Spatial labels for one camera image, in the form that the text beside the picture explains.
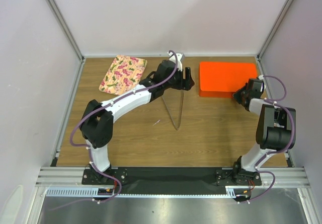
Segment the metal tongs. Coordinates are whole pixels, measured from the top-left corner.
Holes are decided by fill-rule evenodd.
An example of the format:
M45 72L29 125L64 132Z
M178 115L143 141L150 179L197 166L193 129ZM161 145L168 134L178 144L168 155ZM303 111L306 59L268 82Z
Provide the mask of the metal tongs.
M183 90L169 89L162 96L170 120L175 130L179 130L182 121L184 92Z

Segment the orange chocolate box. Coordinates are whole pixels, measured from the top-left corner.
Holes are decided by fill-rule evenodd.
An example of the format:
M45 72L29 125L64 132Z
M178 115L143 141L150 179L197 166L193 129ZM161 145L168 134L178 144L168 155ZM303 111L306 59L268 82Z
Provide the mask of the orange chocolate box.
M200 97L208 98L232 98L233 92L218 92L218 91L199 91Z

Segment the orange box lid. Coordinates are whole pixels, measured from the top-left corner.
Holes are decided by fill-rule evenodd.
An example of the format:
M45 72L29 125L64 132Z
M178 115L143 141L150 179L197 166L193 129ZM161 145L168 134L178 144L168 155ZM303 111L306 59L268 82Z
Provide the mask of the orange box lid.
M199 91L235 93L250 78L256 77L253 63L204 61L199 64Z

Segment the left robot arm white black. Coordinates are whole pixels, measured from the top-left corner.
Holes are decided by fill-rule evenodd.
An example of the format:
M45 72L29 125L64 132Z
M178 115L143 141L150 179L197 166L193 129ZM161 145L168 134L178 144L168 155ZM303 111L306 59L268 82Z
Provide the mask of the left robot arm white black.
M133 109L163 96L167 89L188 91L194 86L191 69L183 69L182 53L163 60L156 71L151 72L132 90L111 100L88 103L79 129L90 150L93 178L100 184L111 178L108 143L113 136L114 123Z

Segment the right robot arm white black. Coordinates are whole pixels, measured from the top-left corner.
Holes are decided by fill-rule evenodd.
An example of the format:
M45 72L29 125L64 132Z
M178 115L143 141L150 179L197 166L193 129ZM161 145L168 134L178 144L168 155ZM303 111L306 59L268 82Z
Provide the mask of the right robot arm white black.
M284 95L280 99L262 98L265 78L281 83ZM233 164L231 179L237 185L256 182L260 179L260 167L273 155L293 148L296 141L296 110L281 106L278 102L286 97L286 87L274 76L260 75L249 79L233 98L247 111L258 115L255 145Z

